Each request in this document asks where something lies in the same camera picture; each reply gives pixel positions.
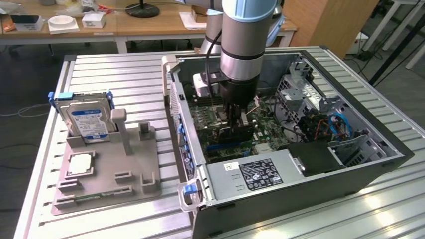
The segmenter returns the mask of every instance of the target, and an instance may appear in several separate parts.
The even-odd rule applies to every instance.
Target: blue cable
[[[332,115],[329,115],[329,126],[331,126],[331,131],[332,133],[337,136],[339,135],[339,132],[337,130],[335,129],[333,127],[333,122],[332,122],[332,116],[336,116],[336,117],[340,117],[344,121],[344,124],[347,126],[347,129],[348,129],[348,136],[352,137],[352,128],[351,128],[351,125],[348,124],[348,120],[345,118],[345,116],[341,114],[341,113],[333,113]]]

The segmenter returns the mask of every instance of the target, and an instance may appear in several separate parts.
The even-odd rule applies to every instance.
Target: power supply label
[[[240,164],[239,168],[252,191],[284,183],[272,159]]]

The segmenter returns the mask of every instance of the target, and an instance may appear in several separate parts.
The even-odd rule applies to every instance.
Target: white box
[[[355,43],[353,43],[351,49],[348,50],[347,54],[349,54],[349,55],[359,54],[359,49],[364,48],[364,45],[367,44],[368,40],[369,40],[369,37],[365,34],[359,33],[356,40],[355,40]]]
[[[12,16],[12,21],[18,31],[41,31],[43,18],[41,16]]]
[[[105,25],[105,14],[103,13],[88,13],[83,17],[83,26],[85,28],[103,28]]]
[[[69,16],[55,16],[47,23],[51,35],[80,31],[76,19]]]

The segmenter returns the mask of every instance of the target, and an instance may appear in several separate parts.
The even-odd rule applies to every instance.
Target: lamp base
[[[141,8],[139,5],[140,4],[132,4],[127,6],[128,9],[125,10],[125,12],[129,16],[139,18],[151,18],[160,15],[160,9],[156,6],[144,4]]]

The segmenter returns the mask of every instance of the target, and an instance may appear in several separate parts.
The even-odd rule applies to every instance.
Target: slotted aluminum surface
[[[424,130],[332,52],[319,47],[291,48],[295,49],[312,54],[416,156],[357,194],[237,229],[217,238],[421,237],[425,235]],[[77,56],[75,61],[64,63],[63,79],[59,79],[63,85],[56,90],[81,93],[111,89],[116,107],[125,108],[129,113],[127,127],[136,127],[139,122],[147,121],[156,127],[163,195],[137,203],[60,216],[49,213],[67,136],[67,127],[52,110],[43,136],[47,143],[40,148],[15,238],[191,237],[189,217],[179,208],[177,168],[161,96],[160,67],[163,55],[185,53],[189,52]],[[329,96],[336,94],[319,74],[315,73],[315,77],[324,93]]]

